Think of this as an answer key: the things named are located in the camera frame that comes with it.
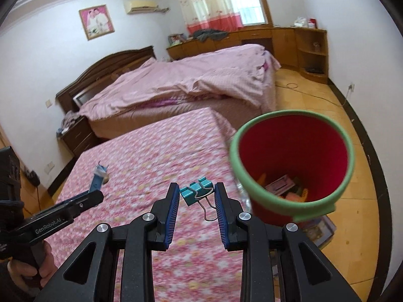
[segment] air conditioner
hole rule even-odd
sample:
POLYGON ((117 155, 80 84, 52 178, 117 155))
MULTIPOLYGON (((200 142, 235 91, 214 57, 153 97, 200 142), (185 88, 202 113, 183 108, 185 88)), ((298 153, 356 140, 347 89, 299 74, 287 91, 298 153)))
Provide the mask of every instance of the air conditioner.
POLYGON ((124 3, 124 9, 128 14, 136 14, 140 12, 158 11, 158 4, 154 1, 131 0, 124 3))

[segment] curtain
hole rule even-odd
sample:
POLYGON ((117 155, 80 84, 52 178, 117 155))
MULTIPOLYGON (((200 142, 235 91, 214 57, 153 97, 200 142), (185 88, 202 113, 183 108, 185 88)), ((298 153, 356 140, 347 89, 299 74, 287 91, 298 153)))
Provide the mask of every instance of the curtain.
POLYGON ((206 28, 235 31, 243 27, 231 0, 179 0, 188 31, 206 28))

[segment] wedding couple portrait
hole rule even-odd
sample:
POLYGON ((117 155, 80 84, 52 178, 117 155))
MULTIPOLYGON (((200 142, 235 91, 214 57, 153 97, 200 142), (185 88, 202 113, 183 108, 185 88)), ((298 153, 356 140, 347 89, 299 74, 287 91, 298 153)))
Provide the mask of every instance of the wedding couple portrait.
POLYGON ((106 6, 83 9, 79 13, 88 40, 114 32, 106 6))

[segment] red bucket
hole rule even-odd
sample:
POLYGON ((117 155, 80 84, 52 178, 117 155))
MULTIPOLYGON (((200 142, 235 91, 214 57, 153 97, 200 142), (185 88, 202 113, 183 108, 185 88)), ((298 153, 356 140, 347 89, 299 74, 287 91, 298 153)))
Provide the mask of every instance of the red bucket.
POLYGON ((277 111, 245 124, 231 143, 235 175, 249 193, 253 213, 265 223, 283 226, 335 210, 354 167, 351 140, 333 120, 300 110, 277 111), (284 200, 256 180, 271 183, 283 175, 298 177, 309 190, 304 203, 284 200))

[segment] blue object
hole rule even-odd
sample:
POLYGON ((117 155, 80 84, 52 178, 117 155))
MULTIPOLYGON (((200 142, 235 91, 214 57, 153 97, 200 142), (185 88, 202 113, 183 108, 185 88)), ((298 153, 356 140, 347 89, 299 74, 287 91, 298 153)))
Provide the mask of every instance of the blue object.
POLYGON ((101 190, 102 183, 107 175, 107 170, 108 167, 101 166, 99 163, 97 164, 94 170, 94 178, 92 179, 91 185, 89 186, 90 193, 96 190, 101 190))
POLYGON ((176 222, 176 217, 178 214, 178 208, 179 208, 179 186, 177 185, 171 200, 171 205, 169 207, 169 212, 168 212, 168 217, 166 219, 165 223, 165 239, 164 239, 164 245, 166 249, 169 248, 169 245, 172 243, 172 238, 174 236, 174 230, 175 230, 175 222, 176 222))
POLYGON ((213 183, 211 180, 208 180, 206 177, 202 177, 198 181, 203 187, 201 187, 199 183, 193 182, 189 186, 181 188, 181 195, 188 207, 197 201, 200 201, 200 197, 213 192, 213 183))
POLYGON ((222 205, 221 194, 218 190, 218 186, 215 186, 214 201, 216 203, 218 225, 220 227, 221 242, 225 249, 229 247, 229 237, 228 237, 228 222, 225 218, 224 206, 222 205))

